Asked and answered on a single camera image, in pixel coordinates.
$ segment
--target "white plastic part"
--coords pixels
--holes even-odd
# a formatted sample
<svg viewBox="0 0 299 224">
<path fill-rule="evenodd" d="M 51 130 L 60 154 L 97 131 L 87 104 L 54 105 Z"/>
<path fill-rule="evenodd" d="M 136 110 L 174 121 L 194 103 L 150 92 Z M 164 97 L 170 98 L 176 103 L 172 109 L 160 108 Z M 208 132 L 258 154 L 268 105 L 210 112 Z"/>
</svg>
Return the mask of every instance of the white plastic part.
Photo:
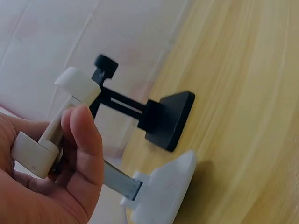
<svg viewBox="0 0 299 224">
<path fill-rule="evenodd" d="M 143 182 L 134 201 L 122 198 L 121 205 L 132 209 L 135 224 L 172 224 L 184 199 L 197 164 L 189 151 L 176 160 L 155 169 L 150 176 L 141 172 L 135 179 Z"/>
<path fill-rule="evenodd" d="M 16 161 L 42 179 L 47 177 L 60 154 L 58 146 L 63 137 L 61 116 L 64 110 L 80 104 L 90 106 L 101 91 L 93 80 L 84 76 L 76 68 L 68 68 L 55 83 L 68 91 L 72 97 L 50 122 L 38 143 L 25 133 L 20 132 L 11 151 L 11 155 Z"/>
</svg>

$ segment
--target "black phone holder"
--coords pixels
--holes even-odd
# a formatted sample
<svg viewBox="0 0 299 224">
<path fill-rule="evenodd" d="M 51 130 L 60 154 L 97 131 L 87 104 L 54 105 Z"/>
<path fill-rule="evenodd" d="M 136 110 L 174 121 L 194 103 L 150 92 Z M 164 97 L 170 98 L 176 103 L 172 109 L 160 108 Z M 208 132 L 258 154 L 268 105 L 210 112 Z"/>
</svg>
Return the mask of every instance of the black phone holder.
<svg viewBox="0 0 299 224">
<path fill-rule="evenodd" d="M 100 104 L 104 104 L 137 119 L 137 127 L 146 131 L 145 139 L 173 152 L 188 119 L 195 95 L 184 91 L 164 97 L 159 102 L 149 99 L 146 105 L 143 105 L 103 86 L 106 79 L 113 78 L 118 63 L 105 55 L 99 55 L 94 65 L 97 69 L 92 80 L 101 87 L 101 93 L 90 105 L 93 117 L 95 118 Z"/>
</svg>

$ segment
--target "phone stand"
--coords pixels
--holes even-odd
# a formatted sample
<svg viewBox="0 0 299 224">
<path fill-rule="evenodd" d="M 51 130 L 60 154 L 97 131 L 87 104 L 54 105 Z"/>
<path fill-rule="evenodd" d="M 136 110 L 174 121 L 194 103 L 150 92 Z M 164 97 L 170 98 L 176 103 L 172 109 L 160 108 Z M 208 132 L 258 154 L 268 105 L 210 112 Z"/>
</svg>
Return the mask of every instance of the phone stand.
<svg viewBox="0 0 299 224">
<path fill-rule="evenodd" d="M 149 100 L 142 105 L 103 87 L 105 79 L 112 78 L 117 63 L 99 56 L 95 64 L 97 70 L 92 79 L 76 68 L 68 68 L 56 80 L 56 85 L 70 93 L 71 98 L 50 122 L 38 142 L 23 132 L 15 139 L 11 150 L 13 159 L 42 179 L 52 170 L 59 171 L 57 167 L 63 156 L 61 140 L 64 137 L 61 116 L 69 107 L 88 105 L 95 117 L 102 103 L 138 119 L 138 127 L 147 132 L 146 138 L 153 143 L 173 151 L 178 142 L 194 101 L 193 94 L 183 92 L 165 97 L 159 103 Z M 131 220 L 134 223 L 171 224 L 184 199 L 196 163 L 196 154 L 189 151 L 155 169 L 150 175 L 136 172 L 131 178 L 105 161 L 104 184 L 123 195 L 121 205 L 133 210 Z"/>
<path fill-rule="evenodd" d="M 173 152 L 188 119 L 195 95 L 184 91 L 166 96 L 159 102 L 148 100 L 146 105 L 143 105 L 103 86 L 106 79 L 112 79 L 118 63 L 105 55 L 99 55 L 94 65 L 97 69 L 92 80 L 101 87 L 101 94 L 90 106 L 93 116 L 96 116 L 100 104 L 104 104 L 137 119 L 137 127 L 146 131 L 145 139 Z"/>
</svg>

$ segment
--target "white base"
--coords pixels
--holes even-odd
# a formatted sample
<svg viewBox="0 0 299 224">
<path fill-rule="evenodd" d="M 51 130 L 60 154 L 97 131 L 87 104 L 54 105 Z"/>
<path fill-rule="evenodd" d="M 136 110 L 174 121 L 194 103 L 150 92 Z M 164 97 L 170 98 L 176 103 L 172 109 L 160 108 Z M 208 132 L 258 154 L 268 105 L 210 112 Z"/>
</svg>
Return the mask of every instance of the white base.
<svg viewBox="0 0 299 224">
<path fill-rule="evenodd" d="M 143 182 L 136 199 L 123 197 L 121 205 L 133 210 L 132 222 L 136 224 L 171 224 L 177 215 L 192 179 L 197 157 L 189 151 L 150 176 L 136 172 L 133 178 Z"/>
</svg>

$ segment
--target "wooden table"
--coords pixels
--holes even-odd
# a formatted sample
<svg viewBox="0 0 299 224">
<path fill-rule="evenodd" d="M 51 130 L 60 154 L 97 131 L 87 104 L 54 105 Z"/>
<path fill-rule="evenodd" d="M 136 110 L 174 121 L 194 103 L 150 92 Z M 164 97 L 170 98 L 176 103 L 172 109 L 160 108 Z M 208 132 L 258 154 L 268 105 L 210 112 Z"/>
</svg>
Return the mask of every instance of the wooden table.
<svg viewBox="0 0 299 224">
<path fill-rule="evenodd" d="M 299 223 L 299 1 L 197 0 L 151 99 L 196 93 L 174 153 L 136 130 L 124 171 L 198 155 L 176 224 Z"/>
</svg>

